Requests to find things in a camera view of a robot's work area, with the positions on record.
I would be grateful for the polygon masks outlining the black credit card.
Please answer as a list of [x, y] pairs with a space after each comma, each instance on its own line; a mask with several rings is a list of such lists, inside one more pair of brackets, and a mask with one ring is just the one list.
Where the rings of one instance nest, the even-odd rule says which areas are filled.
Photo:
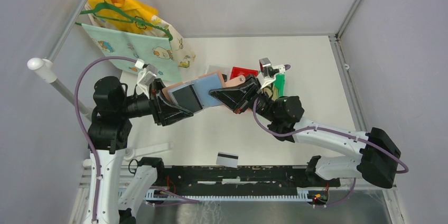
[[193, 85], [184, 86], [172, 92], [174, 102], [193, 113], [203, 109]]

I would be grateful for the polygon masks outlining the tan leather card holder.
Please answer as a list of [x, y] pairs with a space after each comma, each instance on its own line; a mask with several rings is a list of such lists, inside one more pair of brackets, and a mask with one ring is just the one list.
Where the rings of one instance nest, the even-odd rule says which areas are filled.
[[194, 90], [203, 106], [203, 109], [209, 107], [220, 106], [222, 103], [209, 95], [209, 91], [213, 89], [221, 89], [228, 87], [236, 87], [245, 82], [244, 76], [239, 76], [225, 81], [225, 75], [220, 71], [207, 73], [187, 82], [179, 82], [163, 89], [165, 96], [174, 104], [172, 92], [184, 86], [193, 85]]

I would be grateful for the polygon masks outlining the silver magnetic stripe card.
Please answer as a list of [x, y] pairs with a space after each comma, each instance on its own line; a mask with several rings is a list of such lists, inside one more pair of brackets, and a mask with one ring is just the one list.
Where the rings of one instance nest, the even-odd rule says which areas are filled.
[[238, 166], [239, 155], [218, 152], [216, 164], [219, 166], [237, 168]]

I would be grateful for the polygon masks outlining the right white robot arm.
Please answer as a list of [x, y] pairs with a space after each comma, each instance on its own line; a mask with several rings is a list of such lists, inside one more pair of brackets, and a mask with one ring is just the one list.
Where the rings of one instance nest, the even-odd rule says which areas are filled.
[[380, 128], [350, 131], [325, 126], [304, 117], [299, 96], [272, 99], [254, 76], [235, 87], [213, 89], [209, 95], [240, 114], [251, 109], [258, 126], [279, 141], [310, 144], [340, 153], [337, 157], [314, 156], [305, 171], [308, 184], [325, 180], [362, 178], [370, 184], [390, 189], [396, 174], [409, 171], [400, 160], [401, 151]]

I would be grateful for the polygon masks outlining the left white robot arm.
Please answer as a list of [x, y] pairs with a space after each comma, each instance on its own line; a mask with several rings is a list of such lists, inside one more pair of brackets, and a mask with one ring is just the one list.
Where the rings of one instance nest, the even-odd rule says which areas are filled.
[[166, 179], [160, 157], [143, 157], [122, 195], [119, 178], [132, 129], [130, 119], [151, 115], [167, 126], [193, 116], [193, 112], [164, 97], [161, 79], [150, 83], [149, 95], [127, 95], [127, 84], [107, 76], [94, 85], [91, 125], [87, 130], [91, 150], [91, 192], [85, 223], [136, 223], [137, 212], [152, 185]]

